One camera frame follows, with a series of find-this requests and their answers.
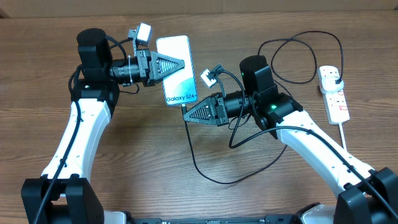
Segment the Galaxy smartphone with teal screen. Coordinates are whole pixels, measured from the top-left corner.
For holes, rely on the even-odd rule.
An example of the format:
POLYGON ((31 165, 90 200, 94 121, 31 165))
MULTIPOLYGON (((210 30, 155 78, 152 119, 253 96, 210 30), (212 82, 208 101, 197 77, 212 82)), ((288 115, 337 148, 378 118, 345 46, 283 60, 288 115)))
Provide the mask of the Galaxy smartphone with teal screen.
POLYGON ((158 53, 183 60, 185 64, 183 69, 166 77, 162 82, 166 105, 196 102, 198 95, 188 37, 161 37, 156 40, 156 46, 158 53))

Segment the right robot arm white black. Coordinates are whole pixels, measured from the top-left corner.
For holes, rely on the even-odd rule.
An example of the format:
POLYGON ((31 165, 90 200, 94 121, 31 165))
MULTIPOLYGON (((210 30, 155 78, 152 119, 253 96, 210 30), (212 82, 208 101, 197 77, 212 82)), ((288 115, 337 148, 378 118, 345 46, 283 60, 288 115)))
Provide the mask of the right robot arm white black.
POLYGON ((278 90, 262 55, 241 61, 240 90, 214 93, 190 109, 185 122, 222 126, 250 114, 261 134, 291 147, 327 183, 335 206, 311 204, 295 214, 268 215, 266 223, 396 223, 397 175, 373 169, 322 131, 291 96, 278 90))

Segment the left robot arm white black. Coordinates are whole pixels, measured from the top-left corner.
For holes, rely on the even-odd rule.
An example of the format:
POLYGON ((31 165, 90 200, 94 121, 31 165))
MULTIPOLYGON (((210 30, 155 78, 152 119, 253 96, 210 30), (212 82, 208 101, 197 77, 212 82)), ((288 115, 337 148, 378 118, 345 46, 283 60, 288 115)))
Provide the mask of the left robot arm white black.
POLYGON ((132 223, 129 212, 106 211, 90 185, 101 136, 113 117, 120 88, 154 86, 182 71, 186 61, 148 49, 152 29, 140 24, 129 41, 133 57, 115 60, 121 47, 99 28, 77 35, 81 64, 68 81, 70 118, 55 155, 38 179, 26 179, 21 197, 30 223, 132 223))

